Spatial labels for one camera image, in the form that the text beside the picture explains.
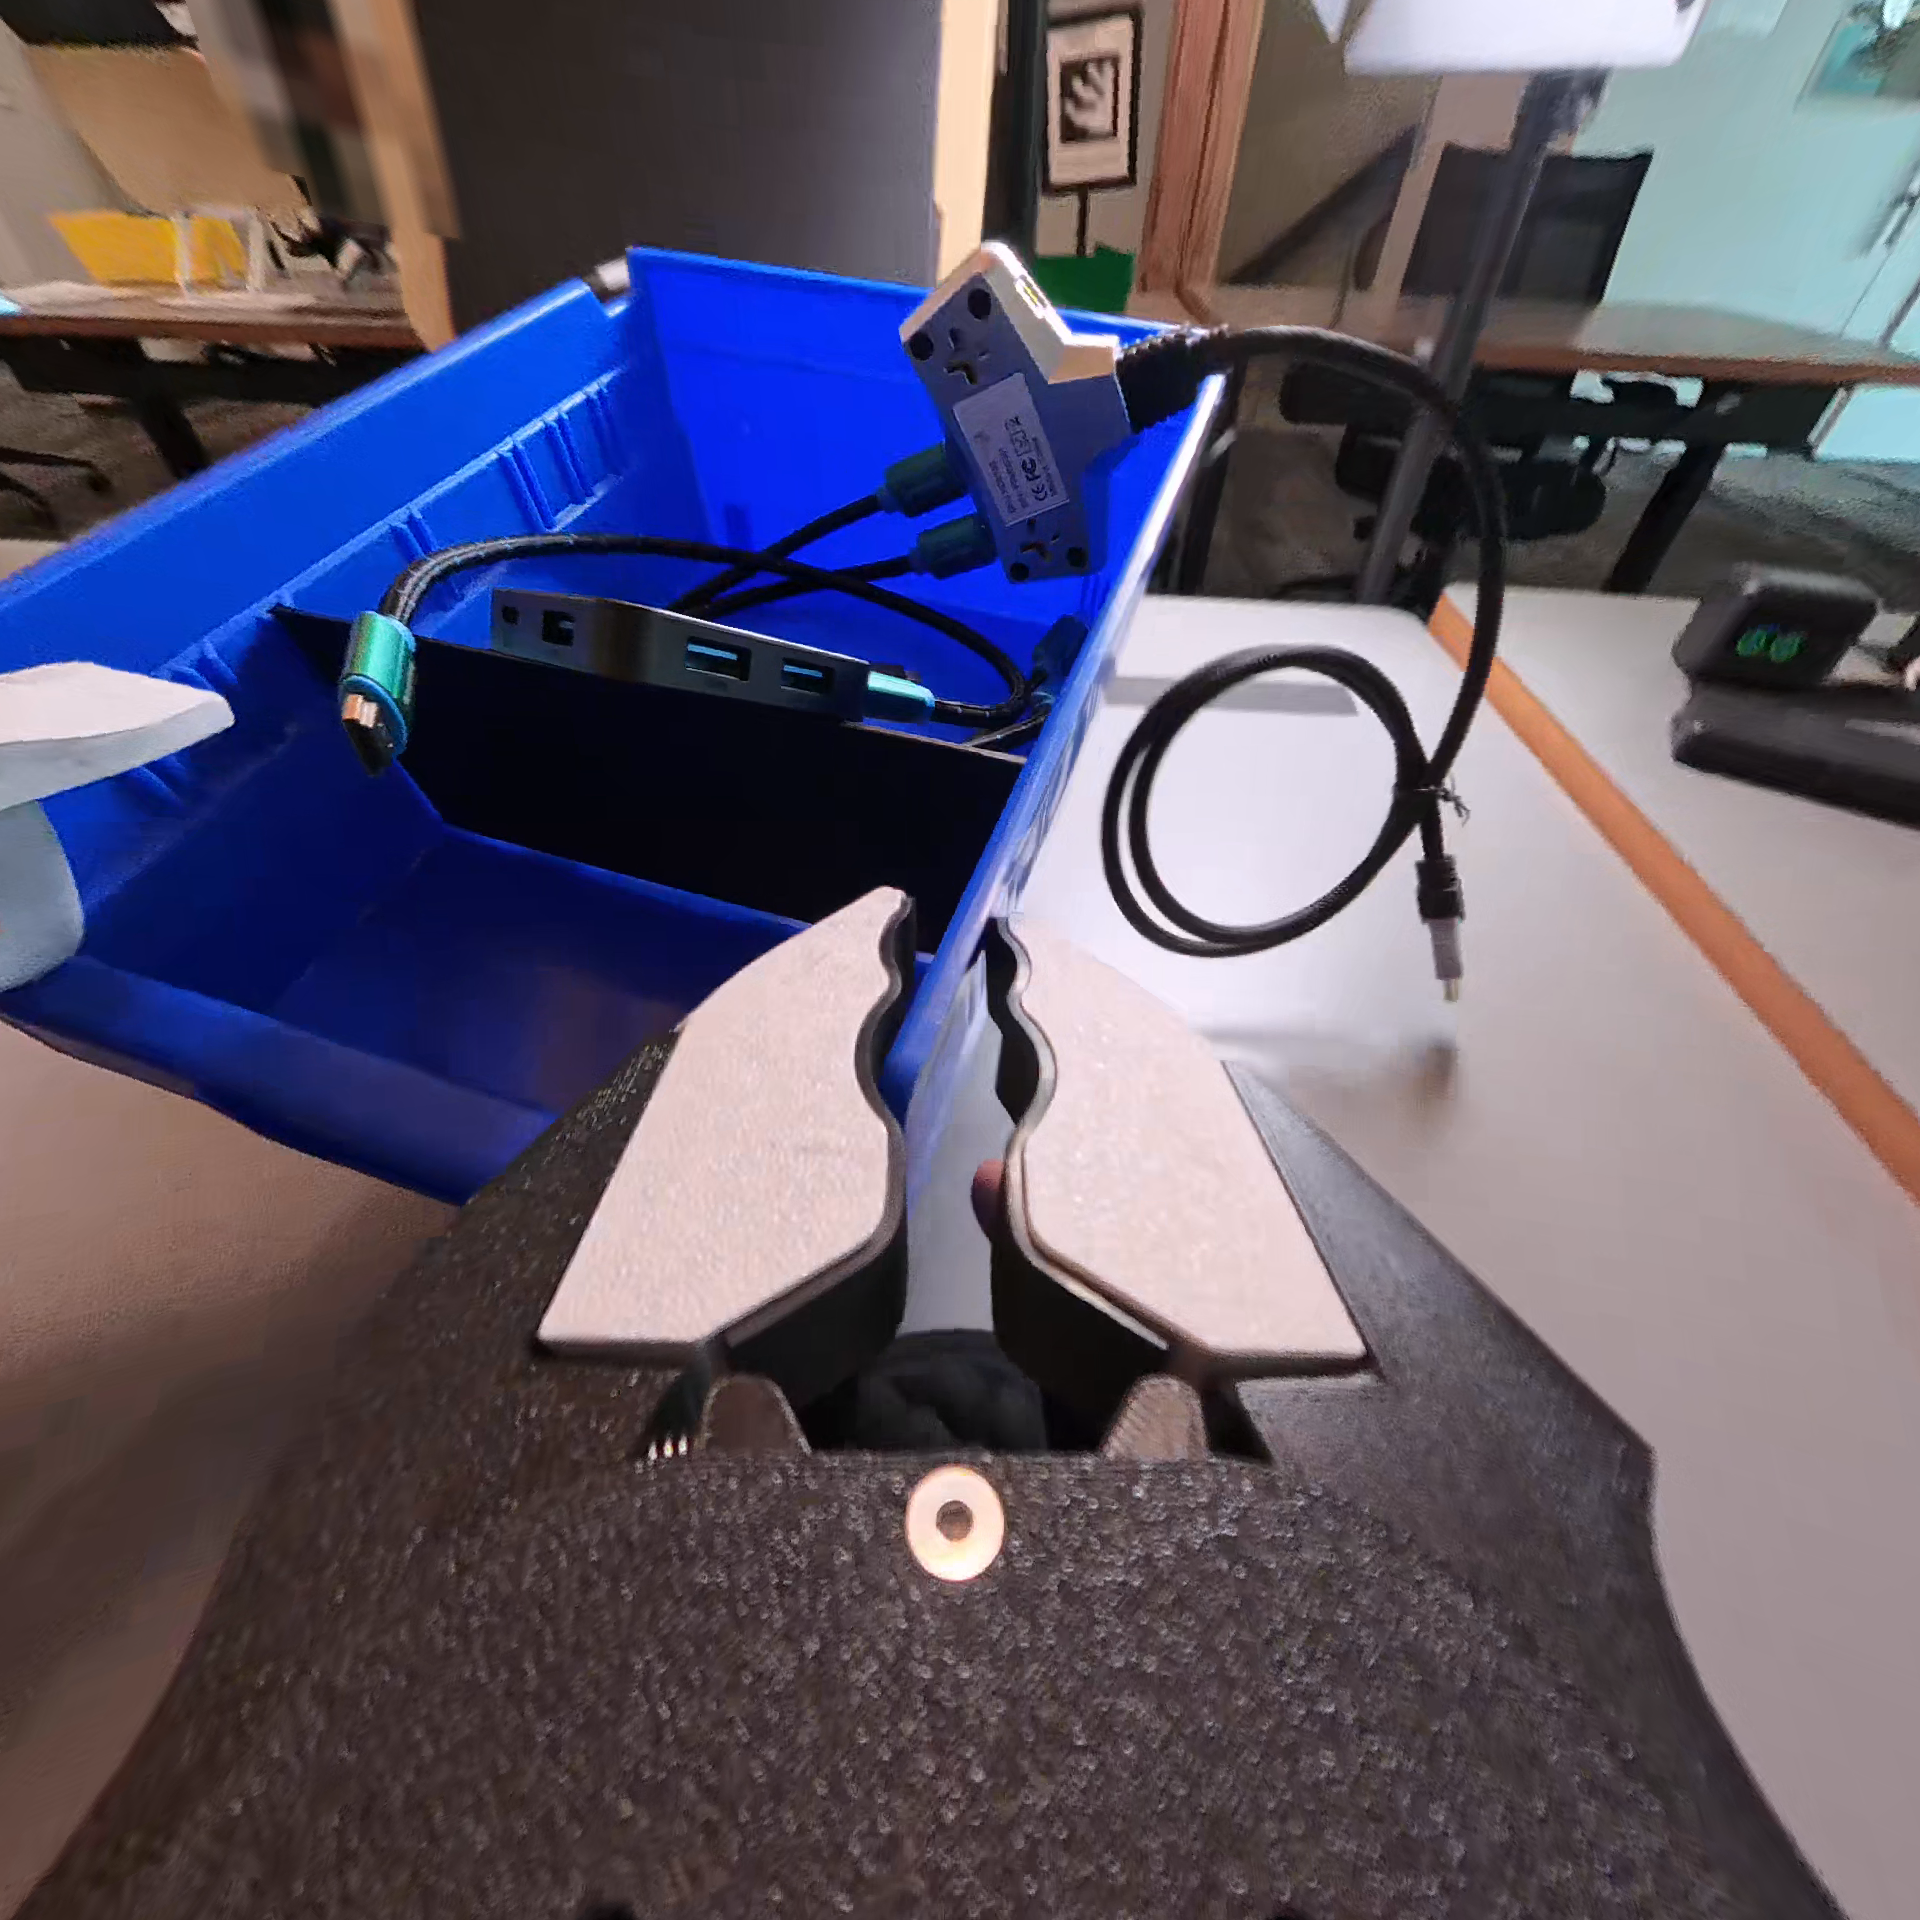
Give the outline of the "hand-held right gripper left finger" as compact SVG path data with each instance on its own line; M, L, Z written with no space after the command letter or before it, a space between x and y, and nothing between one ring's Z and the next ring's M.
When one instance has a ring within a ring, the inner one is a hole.
M794 1323L905 1228L875 1053L917 961L875 889L735 973L677 1031L548 1301L559 1356L693 1363Z

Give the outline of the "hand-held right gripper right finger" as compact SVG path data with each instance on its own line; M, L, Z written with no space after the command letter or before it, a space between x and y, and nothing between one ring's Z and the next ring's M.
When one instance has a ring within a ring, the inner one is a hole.
M1030 1379L1317 1379L1369 1363L1227 1066L1041 920L985 943L1000 1035L994 1315Z

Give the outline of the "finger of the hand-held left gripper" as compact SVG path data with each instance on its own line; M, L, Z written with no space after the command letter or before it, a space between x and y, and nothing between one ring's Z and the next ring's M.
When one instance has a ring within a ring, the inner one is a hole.
M73 866L39 801L0 816L0 991L29 990L81 951Z
M0 800L51 800L175 757L224 730L225 699L94 661L0 675Z

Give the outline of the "blue plastic bin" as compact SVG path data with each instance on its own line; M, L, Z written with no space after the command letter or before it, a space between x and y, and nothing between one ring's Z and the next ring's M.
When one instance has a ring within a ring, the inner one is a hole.
M347 745L334 699L347 618L455 545L750 553L849 501L934 443L899 347L917 305L892 282L633 250L620 302L565 281L8 581L3 667L97 661L210 688L233 723L47 801L85 942L8 991L3 1023L302 1154L475 1198L804 924L455 825L357 907L344 856L363 851L373 876L399 837L347 824L326 757ZM928 1078L945 1095L977 1016L981 928L1025 893L1216 409L1208 383L1118 454L1101 570L899 587L1016 664L1057 622L1085 625L956 920L917 950L917 998L878 1066L912 1136L928 1125L912 1099ZM442 585L410 628L488 654L496 587L665 606L710 570L660 556L497 565Z

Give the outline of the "grey hdmi switch box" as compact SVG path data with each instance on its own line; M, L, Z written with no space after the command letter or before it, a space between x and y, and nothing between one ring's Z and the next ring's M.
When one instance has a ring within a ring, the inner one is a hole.
M1111 474L1134 443L1118 387L1126 340L1074 330L1013 249L981 243L899 324L899 347L1007 585L1101 570Z

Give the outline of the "brown standing desk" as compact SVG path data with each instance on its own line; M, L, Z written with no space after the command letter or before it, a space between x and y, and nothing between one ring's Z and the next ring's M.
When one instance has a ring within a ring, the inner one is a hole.
M322 409L428 351L398 307L272 295L13 294L0 359L25 395L120 401L175 482L210 468L196 401Z

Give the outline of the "yellow plastic bin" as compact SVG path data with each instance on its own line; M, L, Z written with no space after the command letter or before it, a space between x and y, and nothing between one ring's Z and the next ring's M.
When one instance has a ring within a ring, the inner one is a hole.
M51 210L47 227L101 288L229 294L253 282L253 231L229 215Z

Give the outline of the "grey wood-edged table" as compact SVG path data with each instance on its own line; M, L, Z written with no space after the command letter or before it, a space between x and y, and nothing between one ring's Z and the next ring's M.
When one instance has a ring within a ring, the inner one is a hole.
M1692 603L1516 587L1491 704L1860 1146L1920 1196L1917 831L1669 757Z

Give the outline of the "black device green lights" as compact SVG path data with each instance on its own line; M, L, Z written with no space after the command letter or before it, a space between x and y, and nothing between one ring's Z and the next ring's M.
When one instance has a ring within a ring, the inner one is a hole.
M1920 625L1870 640L1870 587L1794 568L1735 568L1672 640L1690 694L1669 757L1692 774L1920 824Z

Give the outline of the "black light stand pole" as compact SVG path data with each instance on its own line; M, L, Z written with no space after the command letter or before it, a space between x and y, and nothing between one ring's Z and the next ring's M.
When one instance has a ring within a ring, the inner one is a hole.
M1439 347L1431 358L1431 379L1452 401L1460 401L1471 387L1475 343L1479 343L1486 307L1497 295L1497 281L1516 250L1516 238L1524 231L1524 215L1525 215L1525 202L1541 183L1549 142L1556 131L1559 93L1563 93L1559 78L1525 83L1520 99L1511 148L1486 187L1484 223L1475 231L1475 249L1465 256L1460 295L1452 305L1452 317L1439 333ZM1355 570L1355 592L1354 592L1355 603L1369 603L1369 606L1391 603L1407 537L1424 494L1424 474L1439 449L1443 449L1443 420L1424 409L1411 414L1402 454L1396 454L1396 468L1391 469L1375 540Z

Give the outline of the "black framed marker sign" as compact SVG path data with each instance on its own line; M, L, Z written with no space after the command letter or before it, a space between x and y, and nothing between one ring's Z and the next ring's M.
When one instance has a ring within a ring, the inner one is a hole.
M1046 26L1046 195L1140 183L1140 59L1140 5Z

